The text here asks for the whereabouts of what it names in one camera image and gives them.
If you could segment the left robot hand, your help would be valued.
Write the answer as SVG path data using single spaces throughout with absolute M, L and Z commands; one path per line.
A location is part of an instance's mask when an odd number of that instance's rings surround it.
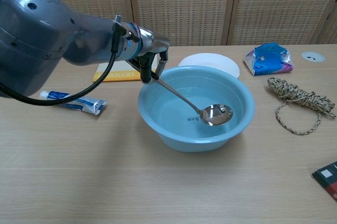
M 140 73 L 142 83 L 148 85 L 158 80 L 163 72 L 168 61 L 168 49 L 171 44 L 164 36 L 139 27 L 135 23 L 132 23 L 132 25 L 136 27 L 140 38 L 140 50 L 132 59 L 126 62 Z M 152 63 L 156 54 L 159 54 L 160 59 L 155 72 L 152 72 Z

